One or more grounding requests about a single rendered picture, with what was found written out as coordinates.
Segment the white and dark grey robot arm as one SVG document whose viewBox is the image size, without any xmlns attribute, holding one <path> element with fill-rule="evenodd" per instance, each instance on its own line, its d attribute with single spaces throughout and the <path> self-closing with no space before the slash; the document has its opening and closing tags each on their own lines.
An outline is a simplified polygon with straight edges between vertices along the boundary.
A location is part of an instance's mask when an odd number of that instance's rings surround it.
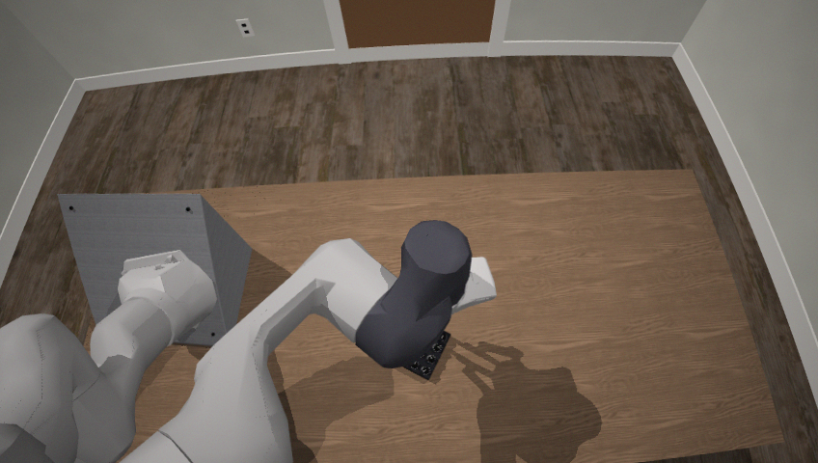
<svg viewBox="0 0 818 463">
<path fill-rule="evenodd" d="M 145 369 L 217 297 L 181 250 L 127 259 L 121 274 L 122 305 L 95 326 L 91 356 L 52 314 L 0 328 L 0 463 L 116 463 L 131 447 Z M 400 368 L 438 341 L 452 314 L 496 296 L 486 258 L 472 258 L 466 235 L 445 221 L 409 230 L 399 277 L 358 241 L 328 241 L 210 348 L 177 416 L 120 463 L 293 463 L 267 358 L 309 314 L 382 368 Z"/>
</svg>

